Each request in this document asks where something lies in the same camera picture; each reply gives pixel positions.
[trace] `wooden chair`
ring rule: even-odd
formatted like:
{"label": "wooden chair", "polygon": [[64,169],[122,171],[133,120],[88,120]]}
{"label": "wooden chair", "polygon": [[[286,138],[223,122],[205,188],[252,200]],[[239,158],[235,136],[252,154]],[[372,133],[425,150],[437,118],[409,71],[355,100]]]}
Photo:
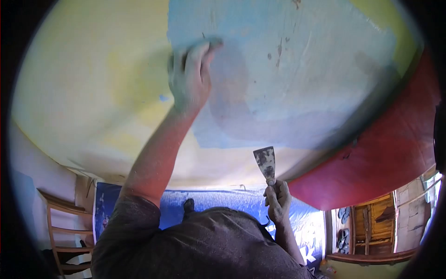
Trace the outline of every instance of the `wooden chair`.
{"label": "wooden chair", "polygon": [[79,264],[79,265],[65,265],[60,264],[60,260],[58,257],[57,252],[68,252],[68,253],[75,253],[75,252],[93,252],[93,247],[63,247],[63,246],[56,246],[54,243],[54,237],[53,232],[60,232],[60,233],[74,233],[74,234],[93,234],[92,230],[78,230],[78,229],[64,229],[59,227],[54,227],[51,225],[51,209],[56,209],[59,211],[71,213],[74,215],[81,215],[81,216],[89,216],[93,218],[93,214],[88,213],[85,211],[85,208],[76,206],[74,203],[71,203],[66,200],[59,199],[55,196],[52,196],[50,194],[47,194],[43,192],[42,190],[39,190],[41,198],[46,203],[46,214],[47,214],[47,220],[48,220],[48,231],[50,233],[50,242],[51,247],[53,249],[54,258],[57,263],[57,267],[59,269],[60,275],[65,278],[65,275],[63,274],[64,270],[84,270],[86,268],[90,268],[90,264]]}

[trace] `left hand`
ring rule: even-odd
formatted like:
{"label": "left hand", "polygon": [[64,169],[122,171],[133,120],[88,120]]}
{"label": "left hand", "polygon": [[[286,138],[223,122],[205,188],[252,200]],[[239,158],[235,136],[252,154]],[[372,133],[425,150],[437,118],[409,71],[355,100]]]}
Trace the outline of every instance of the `left hand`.
{"label": "left hand", "polygon": [[269,205],[268,216],[276,226],[289,225],[289,208],[291,194],[285,181],[277,180],[274,186],[267,186],[263,196],[266,196],[265,206]]}
{"label": "left hand", "polygon": [[209,66],[214,52],[223,45],[220,39],[205,41],[188,52],[176,52],[168,65],[169,88],[180,112],[200,110],[211,91]]}

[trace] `putty knife handle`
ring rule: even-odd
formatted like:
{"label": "putty knife handle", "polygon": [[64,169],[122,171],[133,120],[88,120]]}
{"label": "putty knife handle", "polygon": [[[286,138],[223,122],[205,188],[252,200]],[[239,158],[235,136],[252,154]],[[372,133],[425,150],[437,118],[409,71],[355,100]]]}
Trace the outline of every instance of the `putty knife handle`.
{"label": "putty knife handle", "polygon": [[274,177],[273,179],[269,179],[266,181],[266,183],[268,184],[268,186],[274,186],[276,185],[276,178]]}

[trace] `shoe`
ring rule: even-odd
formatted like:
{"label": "shoe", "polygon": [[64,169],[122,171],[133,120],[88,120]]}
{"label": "shoe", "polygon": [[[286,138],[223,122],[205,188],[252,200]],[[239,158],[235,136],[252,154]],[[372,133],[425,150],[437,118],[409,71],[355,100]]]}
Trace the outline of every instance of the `shoe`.
{"label": "shoe", "polygon": [[345,244],[348,244],[349,241],[350,241],[350,230],[349,229],[340,230],[338,235],[338,248],[342,249]]}
{"label": "shoe", "polygon": [[342,249],[339,250],[339,252],[340,252],[341,254],[348,254],[348,253],[350,252],[350,247],[349,247],[347,244],[345,244],[345,245],[342,247]]}

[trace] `ceiling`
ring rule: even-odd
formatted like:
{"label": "ceiling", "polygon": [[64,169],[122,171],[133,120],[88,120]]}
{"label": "ceiling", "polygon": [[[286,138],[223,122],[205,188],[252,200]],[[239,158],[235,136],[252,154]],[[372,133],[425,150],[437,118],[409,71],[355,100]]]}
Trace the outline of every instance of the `ceiling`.
{"label": "ceiling", "polygon": [[124,180],[173,104],[171,50],[223,38],[170,186],[302,172],[373,115],[418,44],[391,0],[58,1],[23,61],[12,115],[56,162]]}

